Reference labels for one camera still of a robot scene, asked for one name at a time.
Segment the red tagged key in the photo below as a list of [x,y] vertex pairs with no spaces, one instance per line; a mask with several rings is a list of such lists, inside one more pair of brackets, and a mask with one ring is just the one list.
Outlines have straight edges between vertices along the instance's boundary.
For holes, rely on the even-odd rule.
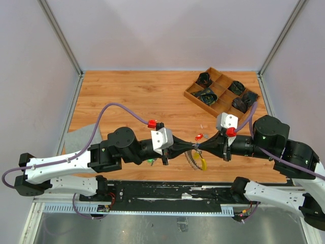
[[195,137],[195,141],[199,141],[203,138],[203,134],[198,134],[196,137]]

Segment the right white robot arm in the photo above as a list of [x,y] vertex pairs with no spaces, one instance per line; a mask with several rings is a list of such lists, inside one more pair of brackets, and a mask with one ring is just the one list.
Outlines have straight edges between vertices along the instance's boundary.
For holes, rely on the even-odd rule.
[[230,189],[231,199],[235,203],[247,200],[276,206],[324,230],[324,166],[318,155],[309,145],[289,140],[289,125],[275,117],[265,115],[250,121],[249,129],[250,136],[238,135],[232,144],[221,130],[198,148],[225,161],[232,155],[273,160],[274,170],[298,183],[304,192],[279,190],[238,176]]

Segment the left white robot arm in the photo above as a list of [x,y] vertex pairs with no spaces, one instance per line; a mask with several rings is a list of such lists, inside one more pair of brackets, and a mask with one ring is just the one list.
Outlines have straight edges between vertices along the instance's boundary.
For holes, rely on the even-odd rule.
[[149,159],[162,159],[167,165],[182,153],[193,149],[167,128],[151,131],[151,138],[138,140],[129,127],[121,127],[108,134],[107,140],[91,145],[86,151],[51,157],[34,158],[22,154],[19,165],[23,174],[15,178],[14,189],[21,196],[39,196],[44,193],[77,193],[105,200],[109,189],[103,177],[80,178],[80,173],[106,173],[122,168],[122,163],[142,164]]

